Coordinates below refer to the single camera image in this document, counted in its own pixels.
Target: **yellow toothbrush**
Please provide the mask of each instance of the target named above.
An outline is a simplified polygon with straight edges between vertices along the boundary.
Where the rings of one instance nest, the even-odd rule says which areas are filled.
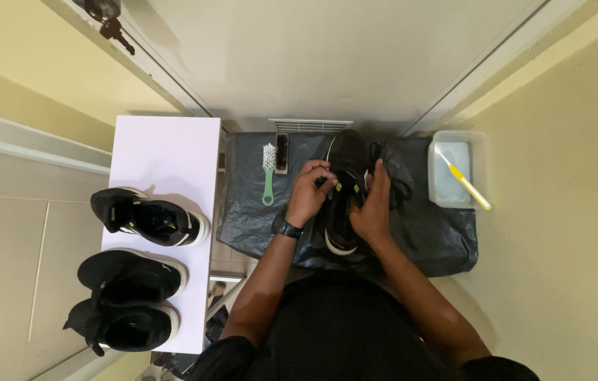
[[[466,189],[468,189],[468,191],[470,192],[471,195],[473,195],[473,197],[475,197],[476,200],[478,200],[478,203],[480,203],[480,205],[482,205],[482,207],[485,210],[490,210],[492,209],[492,204],[490,204],[487,199],[485,199],[480,192],[478,192],[477,189],[475,189],[475,186],[473,186],[473,184],[470,183],[470,181],[468,181],[468,179],[466,179],[466,177],[464,176],[463,173],[461,173],[460,170],[458,170],[454,164],[450,163],[449,160],[447,160],[447,158],[442,154],[442,152],[440,151],[440,149],[438,148],[438,146],[435,146],[435,153],[438,154],[442,160],[444,160],[447,163],[447,166],[449,167],[449,171],[452,172],[452,175],[454,175],[454,177],[457,178],[457,180],[462,183]]]

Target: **green brush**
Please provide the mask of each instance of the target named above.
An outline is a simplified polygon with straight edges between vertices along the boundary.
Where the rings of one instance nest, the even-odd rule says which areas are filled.
[[[264,146],[264,164],[261,166],[266,172],[266,187],[261,202],[265,206],[273,205],[273,171],[275,171],[275,147],[268,143]]]

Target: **hand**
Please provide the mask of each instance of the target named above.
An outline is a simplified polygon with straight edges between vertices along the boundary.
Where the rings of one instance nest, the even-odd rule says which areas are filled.
[[[383,167],[383,161],[377,160],[374,177],[367,176],[369,195],[362,209],[351,203],[348,215],[355,233],[370,246],[381,241],[392,239],[388,227],[388,197],[390,194],[390,177]]]
[[[327,181],[318,188],[315,180],[321,177]],[[330,189],[338,182],[337,176],[329,171],[327,161],[309,160],[294,179],[285,220],[292,226],[303,228],[303,224],[318,213]]]

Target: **black shirt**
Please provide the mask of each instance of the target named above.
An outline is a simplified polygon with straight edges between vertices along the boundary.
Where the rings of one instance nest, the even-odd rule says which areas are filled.
[[[457,368],[417,333],[404,307],[350,273],[288,284],[259,349],[242,336],[212,344],[189,380],[510,380],[539,378],[500,357]]]

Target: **black wristwatch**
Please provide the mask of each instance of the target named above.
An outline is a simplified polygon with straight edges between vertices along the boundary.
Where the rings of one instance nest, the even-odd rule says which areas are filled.
[[[278,214],[273,219],[273,223],[270,225],[270,230],[273,234],[282,234],[290,238],[299,239],[303,233],[303,229],[299,229],[292,226],[289,222],[285,221],[285,216]]]

